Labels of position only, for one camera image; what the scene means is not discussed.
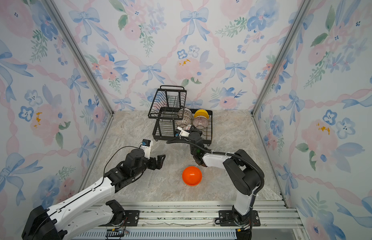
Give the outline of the pink patterned bowl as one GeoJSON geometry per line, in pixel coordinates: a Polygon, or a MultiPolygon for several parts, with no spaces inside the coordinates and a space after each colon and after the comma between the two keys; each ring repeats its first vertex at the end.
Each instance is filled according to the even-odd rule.
{"type": "Polygon", "coordinates": [[[209,126],[209,120],[204,116],[198,116],[194,118],[193,125],[199,130],[206,129],[209,126]]]}

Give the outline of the yellow bowl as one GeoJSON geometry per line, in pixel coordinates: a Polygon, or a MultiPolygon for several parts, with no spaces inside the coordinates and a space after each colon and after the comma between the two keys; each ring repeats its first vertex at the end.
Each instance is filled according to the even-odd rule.
{"type": "Polygon", "coordinates": [[[210,115],[206,110],[199,109],[194,113],[194,118],[198,118],[198,117],[204,117],[206,119],[209,119],[210,115]]]}

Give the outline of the white red patterned bowl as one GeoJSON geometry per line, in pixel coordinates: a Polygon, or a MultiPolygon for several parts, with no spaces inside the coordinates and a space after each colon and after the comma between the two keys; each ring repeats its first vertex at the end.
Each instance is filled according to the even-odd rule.
{"type": "Polygon", "coordinates": [[[177,113],[177,115],[182,118],[182,119],[192,119],[193,118],[193,113],[190,109],[184,108],[180,109],[177,113]]]}

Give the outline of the blue patterned bowl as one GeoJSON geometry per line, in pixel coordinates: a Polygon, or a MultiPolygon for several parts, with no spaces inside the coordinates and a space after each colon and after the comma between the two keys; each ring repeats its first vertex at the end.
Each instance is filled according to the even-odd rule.
{"type": "Polygon", "coordinates": [[[184,128],[184,131],[186,132],[191,132],[195,127],[193,125],[188,125],[187,127],[184,128]]]}

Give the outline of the orange dotted patterned bowl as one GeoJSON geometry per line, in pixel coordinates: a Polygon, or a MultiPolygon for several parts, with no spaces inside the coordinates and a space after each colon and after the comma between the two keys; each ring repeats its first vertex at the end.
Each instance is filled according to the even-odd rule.
{"type": "Polygon", "coordinates": [[[182,120],[175,120],[175,123],[178,127],[186,128],[188,125],[191,125],[191,119],[183,118],[182,120]]]}

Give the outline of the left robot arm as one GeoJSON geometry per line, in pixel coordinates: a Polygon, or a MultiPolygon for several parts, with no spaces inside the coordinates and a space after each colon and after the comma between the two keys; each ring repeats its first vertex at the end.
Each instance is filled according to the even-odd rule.
{"type": "Polygon", "coordinates": [[[116,200],[90,212],[88,208],[136,182],[147,169],[160,170],[165,158],[165,155],[153,158],[150,151],[134,148],[124,161],[90,187],[46,209],[43,206],[34,208],[25,224],[22,239],[69,240],[98,226],[124,225],[129,217],[116,200]]]}

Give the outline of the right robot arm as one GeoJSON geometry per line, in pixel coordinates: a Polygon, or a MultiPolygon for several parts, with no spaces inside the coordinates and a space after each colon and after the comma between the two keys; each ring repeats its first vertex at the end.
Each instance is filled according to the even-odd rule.
{"type": "Polygon", "coordinates": [[[257,193],[264,187],[265,174],[246,151],[216,152],[205,147],[202,134],[191,131],[187,136],[191,155],[199,166],[215,167],[227,172],[237,190],[232,207],[233,221],[238,226],[253,226],[253,207],[257,193]]]}

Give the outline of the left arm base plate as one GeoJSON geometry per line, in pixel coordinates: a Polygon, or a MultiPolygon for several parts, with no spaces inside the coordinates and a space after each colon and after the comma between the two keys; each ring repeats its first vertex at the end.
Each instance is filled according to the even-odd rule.
{"type": "Polygon", "coordinates": [[[140,218],[139,210],[125,210],[123,213],[118,213],[116,217],[101,227],[136,227],[140,218]]]}

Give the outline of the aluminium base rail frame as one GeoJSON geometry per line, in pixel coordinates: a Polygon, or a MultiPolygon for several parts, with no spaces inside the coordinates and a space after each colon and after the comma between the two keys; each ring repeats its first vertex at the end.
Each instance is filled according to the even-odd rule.
{"type": "MultiPolygon", "coordinates": [[[[287,208],[283,201],[255,201],[253,210],[260,217],[260,227],[222,227],[215,224],[220,210],[232,210],[235,202],[135,202],[120,203],[125,210],[139,210],[136,227],[95,227],[96,231],[111,234],[113,239],[252,239],[257,230],[266,234],[274,230],[293,231],[293,239],[306,240],[308,235],[299,214],[287,208]]],[[[93,211],[102,205],[88,208],[93,211]]],[[[86,232],[74,237],[80,238],[86,232]]]]}

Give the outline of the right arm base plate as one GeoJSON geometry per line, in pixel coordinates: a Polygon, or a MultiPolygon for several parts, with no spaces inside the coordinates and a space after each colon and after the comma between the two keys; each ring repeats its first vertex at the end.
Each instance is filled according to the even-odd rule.
{"type": "Polygon", "coordinates": [[[222,227],[241,227],[244,228],[249,224],[253,227],[260,227],[260,217],[257,211],[253,210],[252,213],[248,213],[245,216],[240,215],[232,210],[220,210],[218,211],[218,217],[215,219],[215,224],[222,227]]]}

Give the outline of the right aluminium corner post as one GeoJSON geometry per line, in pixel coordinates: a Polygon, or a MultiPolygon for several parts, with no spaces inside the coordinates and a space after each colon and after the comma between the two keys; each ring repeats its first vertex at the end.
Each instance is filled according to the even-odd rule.
{"type": "Polygon", "coordinates": [[[257,102],[254,105],[254,108],[252,110],[252,117],[253,118],[260,111],[263,100],[264,100],[264,98],[265,98],[265,96],[268,92],[268,89],[269,89],[270,85],[273,83],[274,77],[277,74],[277,71],[278,71],[279,67],[282,65],[282,63],[283,63],[283,61],[286,57],[286,55],[287,55],[287,53],[288,53],[288,51],[291,47],[292,41],[294,40],[295,35],[298,32],[298,28],[301,26],[304,18],[307,15],[307,11],[310,8],[311,3],[312,3],[312,1],[310,1],[310,0],[304,0],[304,1],[302,1],[302,4],[298,8],[298,11],[297,11],[297,14],[294,18],[294,21],[291,24],[291,27],[290,27],[287,35],[286,35],[285,41],[281,45],[281,48],[280,48],[280,50],[279,50],[279,52],[276,56],[276,61],[273,64],[273,67],[271,68],[271,71],[270,71],[270,73],[269,73],[269,75],[268,75],[268,77],[265,81],[265,84],[261,88],[261,92],[259,94],[259,97],[257,98],[257,102]]]}

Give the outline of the aluminium corner post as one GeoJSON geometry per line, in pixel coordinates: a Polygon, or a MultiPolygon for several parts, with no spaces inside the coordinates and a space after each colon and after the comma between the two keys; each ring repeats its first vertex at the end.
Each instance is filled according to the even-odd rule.
{"type": "Polygon", "coordinates": [[[259,94],[259,97],[257,98],[257,102],[254,105],[254,108],[252,110],[252,117],[253,118],[260,111],[263,100],[264,100],[264,98],[265,98],[265,96],[268,92],[268,89],[269,89],[270,85],[273,83],[274,77],[277,74],[277,71],[278,71],[279,67],[282,65],[282,63],[283,63],[283,61],[286,57],[286,55],[287,55],[287,53],[288,53],[288,51],[291,47],[292,41],[294,40],[295,35],[298,32],[298,28],[301,26],[304,18],[307,15],[307,11],[310,8],[311,3],[312,3],[312,1],[310,1],[310,0],[304,0],[304,1],[302,1],[302,4],[298,8],[298,11],[297,11],[297,14],[294,18],[294,21],[291,24],[291,27],[290,27],[287,35],[286,35],[285,41],[281,45],[281,48],[280,48],[280,50],[279,50],[279,52],[276,56],[276,61],[273,64],[273,67],[271,68],[271,71],[270,71],[270,73],[269,73],[269,75],[268,75],[268,77],[265,81],[265,84],[261,88],[261,92],[259,94]]]}
{"type": "Polygon", "coordinates": [[[113,116],[114,111],[112,110],[109,101],[107,100],[104,92],[102,91],[100,84],[95,79],[94,75],[92,74],[90,66],[87,64],[86,59],[84,55],[82,54],[82,51],[80,50],[78,44],[74,40],[74,36],[72,35],[65,20],[63,19],[61,13],[59,12],[57,5],[55,4],[54,1],[51,1],[51,0],[42,1],[42,4],[46,7],[47,12],[50,14],[54,23],[57,24],[59,30],[61,30],[62,32],[62,35],[67,40],[68,46],[71,52],[73,53],[75,60],[77,60],[80,68],[85,73],[89,83],[94,88],[101,103],[106,107],[107,112],[111,116],[113,116]]]}

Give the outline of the left aluminium corner post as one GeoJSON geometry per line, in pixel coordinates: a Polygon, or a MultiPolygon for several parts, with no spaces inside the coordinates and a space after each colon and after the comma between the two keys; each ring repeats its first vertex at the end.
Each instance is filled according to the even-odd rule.
{"type": "Polygon", "coordinates": [[[107,112],[111,116],[113,116],[114,111],[112,110],[109,101],[107,100],[104,92],[102,91],[100,84],[95,79],[94,75],[92,74],[90,66],[87,64],[86,59],[84,55],[82,54],[82,51],[80,50],[78,44],[74,40],[74,36],[72,35],[65,20],[63,19],[61,13],[59,12],[57,5],[55,4],[54,1],[51,1],[51,0],[42,1],[42,4],[46,7],[47,12],[50,14],[54,23],[57,24],[59,30],[61,30],[62,32],[62,35],[67,40],[68,46],[71,52],[73,53],[75,60],[77,60],[80,68],[85,73],[89,83],[94,88],[101,103],[106,107],[107,112]]]}

